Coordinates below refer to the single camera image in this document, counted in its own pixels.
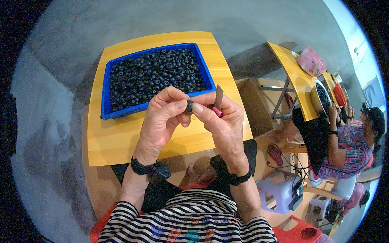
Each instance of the wall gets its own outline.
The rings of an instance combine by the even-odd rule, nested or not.
[[[382,77],[378,68],[377,61],[374,53],[369,45],[363,30],[354,19],[350,11],[345,5],[339,0],[323,0],[327,5],[334,18],[338,22],[338,25],[346,39],[347,46],[352,58],[352,64],[355,69],[355,75],[362,87],[362,89],[368,84],[370,80],[378,77],[381,83],[381,91],[385,97],[384,87],[382,85]],[[339,73],[342,76],[342,67],[339,69]]]

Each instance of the red chair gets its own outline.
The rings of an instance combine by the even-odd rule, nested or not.
[[[192,188],[207,188],[208,185],[203,185],[203,184],[194,184],[194,185],[189,185],[186,187],[182,187],[181,190],[185,191],[188,189]],[[108,223],[109,217],[112,214],[112,211],[115,209],[116,203],[114,203],[108,210],[107,212],[97,221],[97,223],[92,227],[91,233],[89,234],[89,238],[91,239],[92,243],[97,243],[98,238],[100,237],[101,232],[103,231],[104,226]]]
[[[284,231],[279,228],[273,228],[279,243],[315,243],[320,238],[322,234],[320,229],[293,215],[290,218],[298,223],[293,229]]]

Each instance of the slipper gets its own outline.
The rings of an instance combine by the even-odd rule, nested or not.
[[[284,94],[284,98],[285,98],[285,101],[289,107],[289,109],[292,107],[293,105],[293,99],[292,99],[292,96],[288,93],[288,92],[285,92]]]
[[[274,144],[269,144],[267,153],[277,163],[278,166],[282,166],[284,162],[281,158],[281,151],[276,146],[274,146]]]

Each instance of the striped shirt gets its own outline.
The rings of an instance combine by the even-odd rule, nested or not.
[[[98,242],[277,242],[264,217],[246,224],[226,195],[189,189],[167,201],[165,208],[139,216],[136,208],[117,203]]]
[[[346,150],[344,169],[332,165],[325,156],[317,177],[328,179],[348,179],[359,174],[373,156],[373,148],[369,147],[364,136],[362,126],[345,125],[337,128],[338,144],[340,149]]]

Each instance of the concrete floor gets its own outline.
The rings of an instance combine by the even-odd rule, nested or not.
[[[296,52],[309,44],[330,72],[351,61],[322,1],[53,1],[28,38],[11,90],[18,110],[15,181],[45,237],[89,242],[96,222],[81,161],[81,111],[103,48],[173,31],[211,31],[234,77],[280,68],[264,49],[267,41]],[[343,79],[354,73],[351,65],[340,71]]]

